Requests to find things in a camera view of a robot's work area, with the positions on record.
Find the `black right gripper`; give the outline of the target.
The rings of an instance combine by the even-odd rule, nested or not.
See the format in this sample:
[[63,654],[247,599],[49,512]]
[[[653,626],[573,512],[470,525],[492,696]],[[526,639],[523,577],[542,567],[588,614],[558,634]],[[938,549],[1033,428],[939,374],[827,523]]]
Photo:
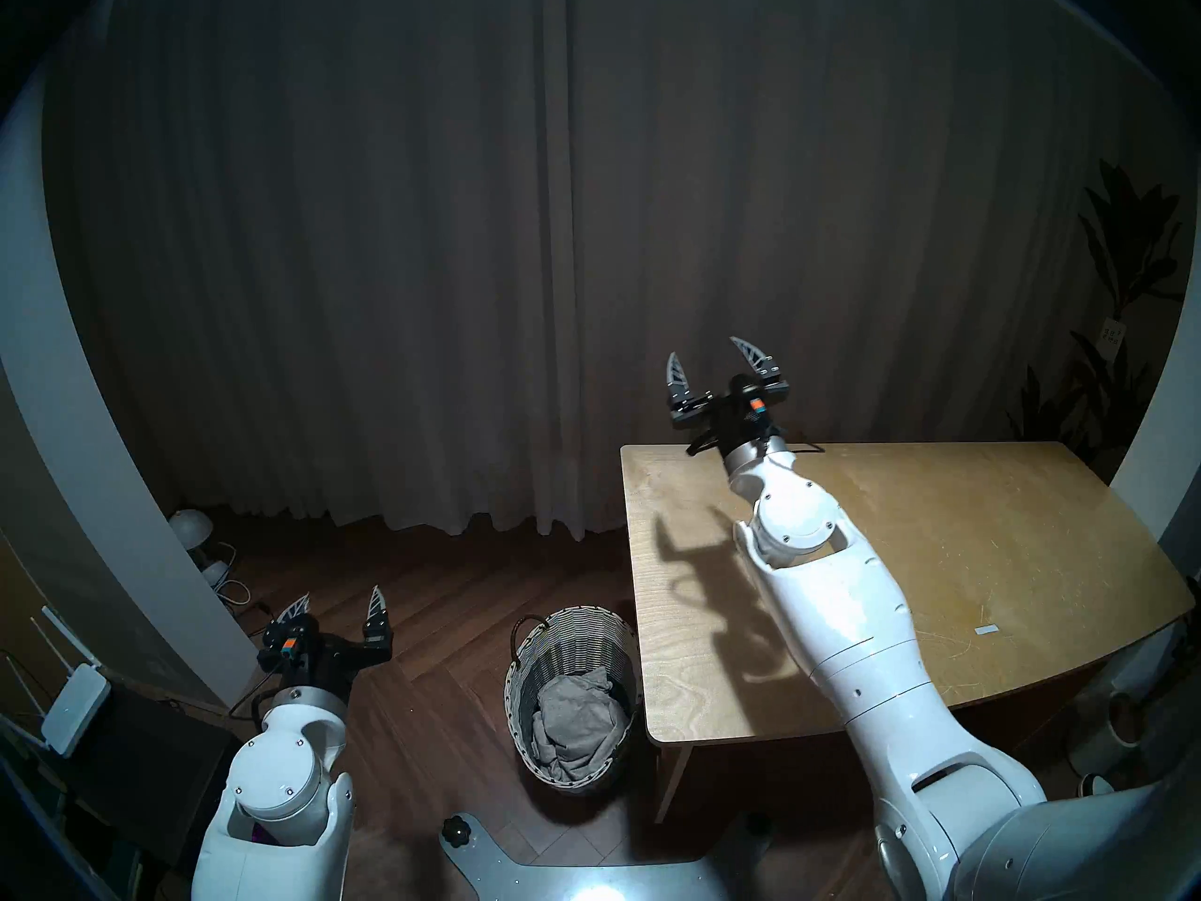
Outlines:
[[730,378],[723,394],[693,390],[677,352],[669,354],[665,368],[667,405],[674,429],[698,429],[686,447],[688,457],[717,449],[725,461],[747,446],[759,458],[785,450],[782,429],[770,408],[789,395],[789,383],[776,359],[749,341],[729,336],[749,370]]

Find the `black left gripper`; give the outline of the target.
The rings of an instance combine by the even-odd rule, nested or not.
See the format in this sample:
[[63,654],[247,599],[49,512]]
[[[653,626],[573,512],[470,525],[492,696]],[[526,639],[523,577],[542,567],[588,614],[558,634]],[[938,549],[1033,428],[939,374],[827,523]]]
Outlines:
[[358,674],[393,657],[393,629],[386,598],[374,586],[360,642],[321,631],[309,617],[310,595],[285,607],[264,631],[258,666],[268,675],[279,674],[282,686],[315,687],[339,699],[348,699]]

